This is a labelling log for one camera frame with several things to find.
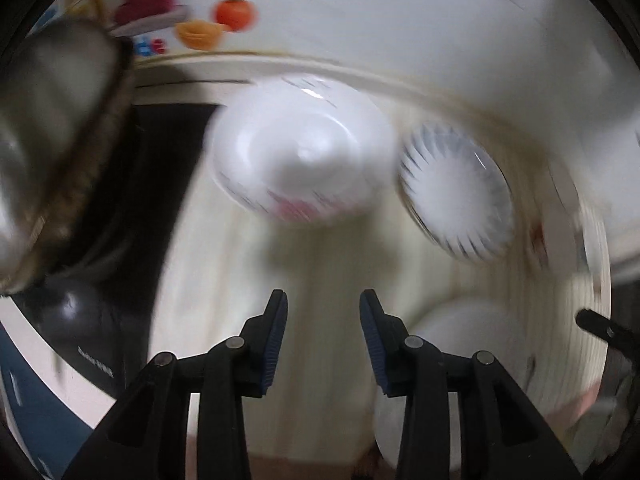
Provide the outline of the white plate with colourful spots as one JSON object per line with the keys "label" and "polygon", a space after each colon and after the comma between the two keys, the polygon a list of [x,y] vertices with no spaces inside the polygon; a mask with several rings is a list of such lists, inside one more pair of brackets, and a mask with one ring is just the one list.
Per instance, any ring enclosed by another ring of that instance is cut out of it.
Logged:
{"label": "white plate with colourful spots", "polygon": [[539,214],[528,228],[528,258],[537,271],[565,280],[589,274],[594,289],[602,286],[602,250],[597,230],[582,214],[582,203],[572,181],[548,174],[535,186]]}

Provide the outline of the black induction cooker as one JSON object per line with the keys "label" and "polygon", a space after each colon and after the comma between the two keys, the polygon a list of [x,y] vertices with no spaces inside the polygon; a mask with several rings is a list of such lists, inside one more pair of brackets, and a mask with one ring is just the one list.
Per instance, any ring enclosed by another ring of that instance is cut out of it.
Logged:
{"label": "black induction cooker", "polygon": [[148,362],[160,274],[215,110],[130,107],[72,238],[12,297],[56,354],[113,398]]}

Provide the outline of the blue striped white plate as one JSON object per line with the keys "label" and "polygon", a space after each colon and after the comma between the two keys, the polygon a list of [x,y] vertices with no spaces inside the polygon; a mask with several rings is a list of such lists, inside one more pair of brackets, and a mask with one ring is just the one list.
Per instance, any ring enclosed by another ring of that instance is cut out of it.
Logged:
{"label": "blue striped white plate", "polygon": [[446,122],[417,126],[402,146],[398,180],[414,222],[450,256],[489,262],[515,233],[508,181],[480,144]]}

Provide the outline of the small white floral plate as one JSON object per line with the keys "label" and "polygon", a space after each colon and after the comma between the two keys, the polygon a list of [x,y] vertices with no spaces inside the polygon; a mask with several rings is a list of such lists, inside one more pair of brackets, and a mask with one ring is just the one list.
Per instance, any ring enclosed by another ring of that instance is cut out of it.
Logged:
{"label": "small white floral plate", "polygon": [[209,119],[204,148],[216,185],[239,206],[315,224],[372,207],[393,183],[398,141],[365,93],[288,73],[236,92]]}

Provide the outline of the stainless steel pot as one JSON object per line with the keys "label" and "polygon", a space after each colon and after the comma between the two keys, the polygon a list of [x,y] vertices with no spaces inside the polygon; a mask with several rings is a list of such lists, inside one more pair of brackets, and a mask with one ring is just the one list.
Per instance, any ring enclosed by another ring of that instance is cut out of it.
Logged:
{"label": "stainless steel pot", "polygon": [[134,46],[86,18],[28,36],[1,70],[1,292],[38,281],[73,235],[134,90]]}

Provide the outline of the fruit pattern wall sticker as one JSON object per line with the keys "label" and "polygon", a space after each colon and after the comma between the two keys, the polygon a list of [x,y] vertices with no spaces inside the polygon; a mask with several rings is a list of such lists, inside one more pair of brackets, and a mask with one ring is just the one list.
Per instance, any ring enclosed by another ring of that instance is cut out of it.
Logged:
{"label": "fruit pattern wall sticker", "polygon": [[258,10],[253,0],[54,0],[32,31],[69,16],[130,38],[139,58],[152,58],[180,49],[213,52],[225,36],[253,28]]}

